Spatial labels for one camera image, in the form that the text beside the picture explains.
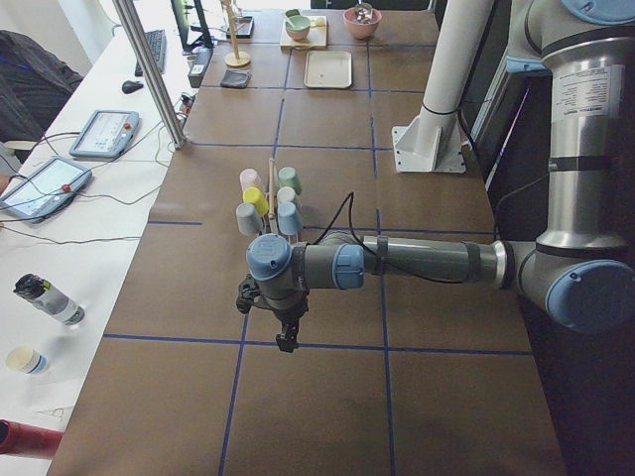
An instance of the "computer mouse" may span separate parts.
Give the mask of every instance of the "computer mouse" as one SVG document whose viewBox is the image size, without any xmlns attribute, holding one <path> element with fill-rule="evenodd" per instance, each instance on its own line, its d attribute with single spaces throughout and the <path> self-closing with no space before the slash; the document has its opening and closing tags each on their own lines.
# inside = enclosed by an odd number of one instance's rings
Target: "computer mouse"
<svg viewBox="0 0 635 476">
<path fill-rule="evenodd" d="M 135 92 L 137 89 L 141 89 L 143 87 L 143 82 L 141 81 L 123 81 L 121 84 L 121 90 L 124 94 L 130 94 L 131 92 Z"/>
</svg>

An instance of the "black chair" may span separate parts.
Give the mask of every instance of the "black chair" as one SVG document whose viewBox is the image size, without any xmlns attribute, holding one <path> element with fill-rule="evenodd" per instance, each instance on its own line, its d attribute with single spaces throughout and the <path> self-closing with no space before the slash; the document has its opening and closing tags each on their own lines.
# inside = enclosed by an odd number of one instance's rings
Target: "black chair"
<svg viewBox="0 0 635 476">
<path fill-rule="evenodd" d="M 374 0 L 368 2 L 377 10 L 427 10 L 429 0 Z M 354 7 L 355 0 L 311 0 L 312 9 L 345 10 Z"/>
</svg>

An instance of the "red cylinder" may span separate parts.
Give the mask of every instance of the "red cylinder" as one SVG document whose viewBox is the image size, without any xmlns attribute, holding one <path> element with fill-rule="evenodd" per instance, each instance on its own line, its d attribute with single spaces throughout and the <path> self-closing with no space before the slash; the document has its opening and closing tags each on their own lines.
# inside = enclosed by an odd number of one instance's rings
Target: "red cylinder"
<svg viewBox="0 0 635 476">
<path fill-rule="evenodd" d="M 53 459 L 63 431 L 0 419 L 0 454 Z"/>
</svg>

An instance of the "white desk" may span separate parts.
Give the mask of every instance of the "white desk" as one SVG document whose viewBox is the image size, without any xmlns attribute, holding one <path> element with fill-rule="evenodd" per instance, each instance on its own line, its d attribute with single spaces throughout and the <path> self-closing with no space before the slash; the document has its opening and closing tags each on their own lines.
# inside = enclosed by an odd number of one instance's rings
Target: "white desk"
<svg viewBox="0 0 635 476">
<path fill-rule="evenodd" d="M 164 81 L 174 102 L 182 92 L 192 93 L 188 67 L 181 55 L 181 45 L 173 27 L 161 27 L 167 16 L 153 15 L 144 28 L 165 28 L 168 54 Z M 95 109 L 135 110 L 140 113 L 141 127 L 135 142 L 140 141 L 160 122 L 148 88 L 125 95 L 121 83 L 134 78 L 135 58 L 122 29 L 97 64 L 86 76 L 48 131 L 80 131 Z M 88 195 L 109 194 L 133 201 L 161 185 L 165 165 L 172 156 L 168 133 L 160 128 L 143 139 L 117 161 L 93 171 L 93 181 L 83 191 Z M 54 147 L 69 157 L 68 149 L 75 136 L 55 138 Z M 27 175 L 52 154 L 49 147 L 39 146 L 22 166 Z M 88 167 L 99 162 L 85 162 Z M 77 197 L 69 208 L 39 225 L 7 223 L 12 229 L 58 241 L 91 240 L 141 236 L 150 207 L 157 193 L 151 193 L 133 205 L 123 205 L 110 198 Z M 0 219 L 12 217 L 0 212 Z M 0 417 L 54 429 L 65 429 L 83 379 L 101 338 L 105 324 L 117 299 L 138 240 L 107 243 L 56 245 L 0 230 Z M 17 280 L 35 273 L 77 300 L 86 316 L 76 328 L 67 328 L 13 294 Z M 49 368 L 39 375 L 22 375 L 4 365 L 9 351 L 28 344 L 49 361 Z M 0 474 L 45 475 L 50 461 L 15 456 L 0 456 Z"/>
</svg>

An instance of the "tablet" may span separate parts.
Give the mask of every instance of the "tablet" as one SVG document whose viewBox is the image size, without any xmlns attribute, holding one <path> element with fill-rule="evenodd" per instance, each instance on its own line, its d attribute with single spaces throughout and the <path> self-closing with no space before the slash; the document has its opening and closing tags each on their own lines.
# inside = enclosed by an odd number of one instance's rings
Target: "tablet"
<svg viewBox="0 0 635 476">
<path fill-rule="evenodd" d="M 128 147 L 138 128 L 137 112 L 94 111 L 68 152 L 79 158 L 116 159 Z"/>
<path fill-rule="evenodd" d="M 51 157 L 22 183 L 0 197 L 0 210 L 39 223 L 69 204 L 92 171 L 60 156 Z"/>
</svg>

